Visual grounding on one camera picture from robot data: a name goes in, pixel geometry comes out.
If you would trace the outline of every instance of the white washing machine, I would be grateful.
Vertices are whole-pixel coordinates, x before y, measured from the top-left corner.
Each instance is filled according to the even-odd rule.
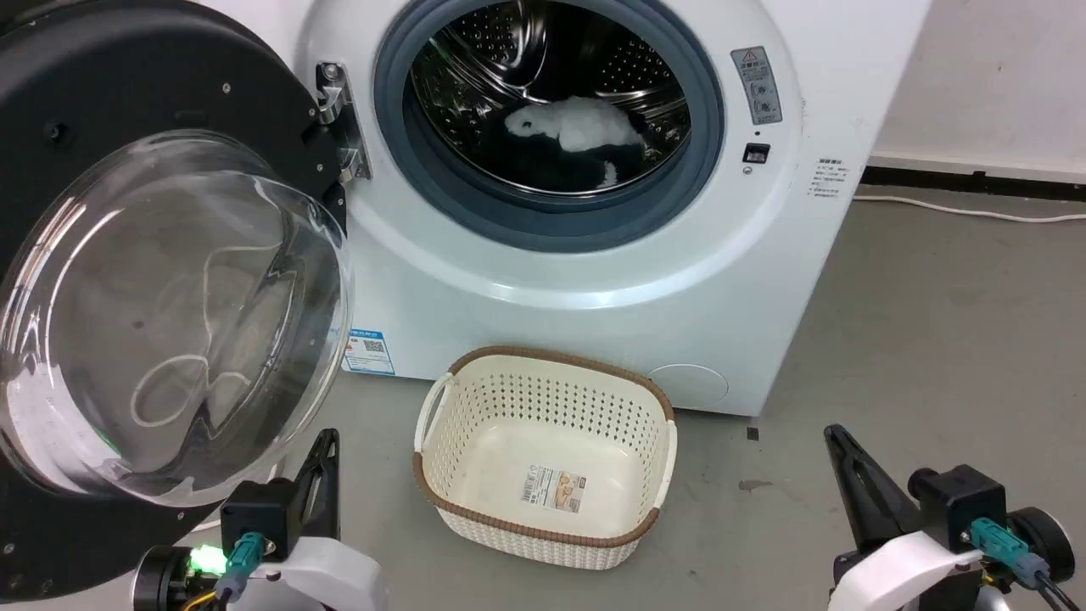
[[[930,4],[205,3],[311,87],[321,62],[346,71],[370,171],[346,195],[346,369],[432,380],[482,346],[551,348],[743,416],[762,409]],[[646,160],[617,184],[495,162],[526,153],[488,122],[570,94],[647,123]]]
[[[927,9],[207,4],[0,3],[0,602],[176,542],[343,364],[757,415]]]

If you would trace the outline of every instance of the label sticker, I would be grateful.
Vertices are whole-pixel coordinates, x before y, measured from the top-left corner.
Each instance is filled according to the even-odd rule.
[[[533,464],[528,468],[520,500],[559,511],[580,513],[585,483],[586,479],[568,471]]]
[[[815,166],[815,176],[807,184],[809,196],[837,198],[848,179],[848,167],[841,158],[822,156]]]
[[[754,124],[765,125],[783,120],[781,98],[776,94],[776,79],[773,78],[773,68],[769,65],[766,48],[736,49],[732,51],[732,62],[735,63],[735,69],[743,79]]]
[[[384,334],[379,331],[351,330],[343,365],[353,372],[396,374],[395,368],[392,367],[392,357],[389,355],[389,345],[384,342]]]

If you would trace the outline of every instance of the brown basket rim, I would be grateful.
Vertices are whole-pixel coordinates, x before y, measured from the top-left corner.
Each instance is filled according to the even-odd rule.
[[[668,422],[673,425],[674,422],[674,410],[671,407],[671,402],[668,400],[667,395],[660,391],[652,380],[643,375],[635,374],[633,372],[609,366],[599,361],[593,361],[591,359],[584,359],[581,357],[574,357],[572,355],[566,355],[563,353],[557,353],[554,351],[541,351],[535,348],[519,348],[516,346],[491,346],[488,348],[480,348],[478,351],[472,351],[467,355],[460,357],[449,368],[449,373],[454,377],[459,373],[468,364],[482,359],[484,357],[523,357],[528,359],[538,359],[542,361],[552,361],[555,364],[564,364],[568,366],[574,366],[579,368],[584,368],[599,373],[605,373],[613,375],[615,378],[620,378],[632,382],[639,386],[644,387],[646,391],[653,394],[654,397],[659,402],[660,408],[664,410],[664,417]],[[500,520],[492,515],[487,515],[485,513],[480,513],[478,511],[472,511],[462,505],[454,504],[452,501],[445,500],[433,492],[430,487],[430,483],[426,481],[426,473],[422,471],[422,454],[415,453],[412,460],[414,471],[415,471],[415,482],[422,495],[433,504],[435,507],[443,511],[447,511],[460,518],[471,520],[472,522],[478,522],[480,524],[485,524],[487,526],[493,526],[502,531],[507,531],[509,533],[515,533],[518,535],[525,535],[528,537],[543,539],[548,542],[555,542],[560,544],[569,544],[584,547],[595,547],[595,548],[616,548],[622,547],[624,545],[631,544],[645,535],[656,519],[660,514],[659,508],[653,508],[648,511],[632,531],[618,535],[615,537],[585,537],[583,535],[570,535],[567,533],[558,533],[555,531],[545,531],[543,529],[532,529],[530,526],[525,526],[523,524],[517,524],[516,522],[509,522],[507,520]]]

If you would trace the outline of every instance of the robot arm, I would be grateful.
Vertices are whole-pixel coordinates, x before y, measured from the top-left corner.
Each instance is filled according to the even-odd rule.
[[[190,548],[152,548],[136,611],[384,611],[381,568],[339,540],[339,434],[321,431],[294,481],[244,482],[220,508],[222,565]]]
[[[901,535],[842,576],[829,611],[896,611],[983,556],[978,549],[952,553],[922,532]]]
[[[844,428],[825,441],[857,546],[834,562],[830,611],[1005,611],[1015,584],[1066,599],[1074,553],[1047,513],[1008,512],[1002,485],[964,464],[913,473],[918,510]]]

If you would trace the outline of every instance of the gray concrete floor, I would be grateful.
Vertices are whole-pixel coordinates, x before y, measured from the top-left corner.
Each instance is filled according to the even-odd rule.
[[[1086,211],[874,191],[1018,214]],[[381,562],[393,609],[819,609],[831,561],[851,549],[822,442],[830,423],[845,424],[901,483],[919,467],[969,462],[1007,486],[1011,508],[1039,506],[1086,542],[1084,313],[1086,222],[854,204],[765,415],[681,413],[661,518],[605,573],[504,556],[444,526],[412,479],[426,383],[341,375],[287,469],[318,430],[340,430],[343,540]],[[759,442],[747,441],[750,425]],[[748,480],[771,485],[745,492]],[[1086,602],[1086,578],[1068,589]],[[23,608],[122,609],[127,591],[118,580]],[[1036,595],[1011,600],[1044,608]]]

